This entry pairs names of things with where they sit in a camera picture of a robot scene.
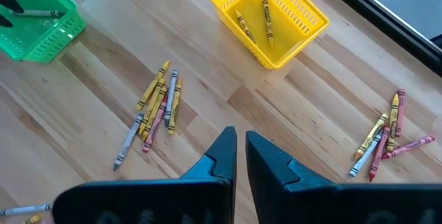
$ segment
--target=wooden surface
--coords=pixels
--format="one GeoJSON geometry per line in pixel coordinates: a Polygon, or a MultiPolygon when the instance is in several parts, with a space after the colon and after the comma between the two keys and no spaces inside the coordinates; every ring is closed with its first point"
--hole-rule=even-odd
{"type": "MultiPolygon", "coordinates": [[[[340,0],[312,0],[331,20],[292,62],[267,71],[209,0],[75,0],[87,29],[50,64],[0,59],[0,208],[52,201],[92,180],[177,178],[227,125],[238,132],[236,223],[256,223],[244,133],[256,129],[336,182],[393,93],[407,90],[404,137],[442,137],[442,79],[340,0]],[[137,138],[113,161],[135,104],[166,60],[183,79],[177,133],[153,150],[137,138]]],[[[382,162],[376,183],[434,183],[442,144],[382,162]]],[[[18,223],[25,217],[3,218],[18,223]]]]}

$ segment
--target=black frame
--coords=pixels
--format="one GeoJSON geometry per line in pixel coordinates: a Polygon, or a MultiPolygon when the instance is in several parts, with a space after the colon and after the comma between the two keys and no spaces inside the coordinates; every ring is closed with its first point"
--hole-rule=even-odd
{"type": "Polygon", "coordinates": [[[428,68],[442,76],[442,50],[376,0],[343,0],[428,68]]]}

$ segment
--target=yellow crayon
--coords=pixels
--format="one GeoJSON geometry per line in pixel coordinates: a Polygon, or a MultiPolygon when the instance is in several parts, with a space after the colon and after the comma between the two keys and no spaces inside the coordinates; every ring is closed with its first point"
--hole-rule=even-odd
{"type": "Polygon", "coordinates": [[[155,119],[155,116],[157,115],[158,109],[160,108],[160,104],[163,101],[164,96],[166,95],[166,93],[167,93],[167,86],[163,85],[163,87],[161,88],[160,93],[158,94],[157,99],[155,100],[155,104],[153,105],[153,109],[149,113],[149,117],[148,117],[148,120],[147,120],[146,127],[143,130],[143,137],[149,135],[149,132],[152,129],[153,120],[155,119]]]}
{"type": "Polygon", "coordinates": [[[365,151],[367,151],[368,147],[371,145],[371,143],[373,141],[373,137],[379,132],[379,130],[381,130],[383,125],[387,122],[387,119],[388,119],[388,114],[384,113],[378,119],[376,124],[374,124],[372,130],[368,133],[364,142],[358,148],[358,151],[356,152],[356,154],[354,154],[355,160],[358,160],[362,155],[364,155],[365,151]]]}
{"type": "Polygon", "coordinates": [[[40,216],[34,215],[33,217],[29,218],[28,220],[24,221],[23,224],[34,224],[40,221],[40,216]]]}
{"type": "Polygon", "coordinates": [[[137,106],[135,107],[138,111],[141,111],[143,106],[146,104],[147,99],[149,96],[151,96],[151,93],[153,92],[155,86],[157,85],[158,81],[163,78],[164,73],[166,72],[167,68],[169,67],[169,60],[166,61],[163,66],[159,69],[157,76],[155,76],[155,79],[151,82],[151,84],[147,87],[146,91],[143,93],[143,96],[138,101],[137,106]]]}
{"type": "Polygon", "coordinates": [[[244,21],[244,17],[242,17],[241,13],[238,10],[236,11],[236,17],[238,18],[238,21],[240,22],[240,25],[242,27],[242,30],[246,33],[246,35],[250,38],[250,40],[255,43],[255,39],[253,38],[253,35],[251,34],[249,27],[246,25],[246,21],[244,21]]]}
{"type": "Polygon", "coordinates": [[[390,110],[390,134],[388,135],[387,146],[385,149],[387,151],[392,151],[394,149],[394,135],[396,134],[396,122],[398,121],[398,110],[399,110],[399,96],[395,94],[392,102],[392,109],[390,110]]]}
{"type": "Polygon", "coordinates": [[[267,27],[267,40],[269,41],[270,48],[273,48],[273,30],[271,29],[269,1],[262,0],[262,7],[264,8],[264,18],[267,27]]]}
{"type": "Polygon", "coordinates": [[[143,130],[146,128],[149,115],[151,114],[151,111],[153,109],[153,105],[155,104],[155,101],[156,101],[158,95],[160,94],[160,91],[161,91],[161,88],[163,87],[163,85],[164,85],[164,79],[161,78],[158,81],[157,85],[155,86],[155,90],[153,91],[151,101],[149,102],[149,105],[147,106],[146,113],[144,114],[143,120],[141,121],[140,128],[138,129],[139,135],[141,135],[143,133],[143,130]]]}
{"type": "Polygon", "coordinates": [[[181,78],[178,78],[177,86],[173,93],[173,103],[171,109],[171,119],[169,120],[169,126],[167,127],[167,133],[173,135],[175,132],[175,122],[177,121],[178,103],[180,103],[181,94],[181,78]]]}

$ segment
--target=black plastic part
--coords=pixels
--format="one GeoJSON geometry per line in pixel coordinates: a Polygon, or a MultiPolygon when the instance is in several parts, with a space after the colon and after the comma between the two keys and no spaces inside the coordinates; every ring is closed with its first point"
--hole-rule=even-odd
{"type": "Polygon", "coordinates": [[[254,131],[246,155],[260,224],[442,223],[441,185],[334,184],[254,131]]]}
{"type": "Polygon", "coordinates": [[[227,127],[180,179],[85,183],[54,202],[56,224],[233,224],[236,131],[227,127]]]}
{"type": "Polygon", "coordinates": [[[343,0],[428,68],[442,76],[442,51],[375,0],[343,0]]]}

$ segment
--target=crayon tip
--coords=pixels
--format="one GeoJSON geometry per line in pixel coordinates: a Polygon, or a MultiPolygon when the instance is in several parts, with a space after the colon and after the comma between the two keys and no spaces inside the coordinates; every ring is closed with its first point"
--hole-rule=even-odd
{"type": "Polygon", "coordinates": [[[374,175],[374,174],[369,174],[369,175],[368,175],[368,180],[369,180],[370,182],[372,182],[375,176],[376,176],[376,175],[374,175]]]}
{"type": "Polygon", "coordinates": [[[113,165],[113,171],[117,171],[117,169],[119,168],[120,165],[114,164],[113,165]]]}
{"type": "Polygon", "coordinates": [[[359,153],[359,152],[356,152],[356,154],[354,154],[354,160],[358,160],[360,157],[362,156],[362,154],[361,153],[359,153]]]}

